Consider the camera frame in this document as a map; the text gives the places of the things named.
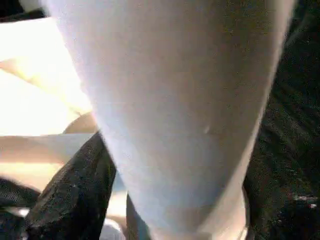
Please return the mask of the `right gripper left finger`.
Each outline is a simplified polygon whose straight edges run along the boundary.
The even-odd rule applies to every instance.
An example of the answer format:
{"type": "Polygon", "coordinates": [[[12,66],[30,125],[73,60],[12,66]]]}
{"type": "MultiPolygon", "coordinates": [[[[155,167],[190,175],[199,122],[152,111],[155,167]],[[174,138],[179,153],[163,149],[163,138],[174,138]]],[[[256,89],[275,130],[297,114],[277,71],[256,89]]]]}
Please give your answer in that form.
{"type": "Polygon", "coordinates": [[[54,175],[25,217],[28,240],[97,240],[116,168],[94,134],[54,175]]]}

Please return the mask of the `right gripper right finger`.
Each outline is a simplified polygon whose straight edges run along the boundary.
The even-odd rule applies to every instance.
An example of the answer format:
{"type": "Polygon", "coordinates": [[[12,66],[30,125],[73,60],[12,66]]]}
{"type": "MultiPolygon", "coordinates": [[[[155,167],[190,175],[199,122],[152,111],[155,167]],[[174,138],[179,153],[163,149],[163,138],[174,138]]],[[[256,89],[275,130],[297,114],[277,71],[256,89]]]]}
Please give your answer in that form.
{"type": "Polygon", "coordinates": [[[280,185],[261,173],[245,177],[250,232],[255,240],[318,240],[320,199],[295,182],[280,185]]]}

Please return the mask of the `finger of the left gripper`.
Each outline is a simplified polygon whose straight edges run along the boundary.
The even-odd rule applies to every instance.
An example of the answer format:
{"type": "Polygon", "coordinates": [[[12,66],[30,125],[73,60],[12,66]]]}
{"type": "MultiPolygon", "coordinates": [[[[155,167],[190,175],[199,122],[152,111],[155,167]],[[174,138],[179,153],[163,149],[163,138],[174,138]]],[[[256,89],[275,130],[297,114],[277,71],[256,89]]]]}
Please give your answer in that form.
{"type": "Polygon", "coordinates": [[[38,200],[40,192],[17,184],[6,178],[0,178],[0,207],[32,208],[38,200]]]}

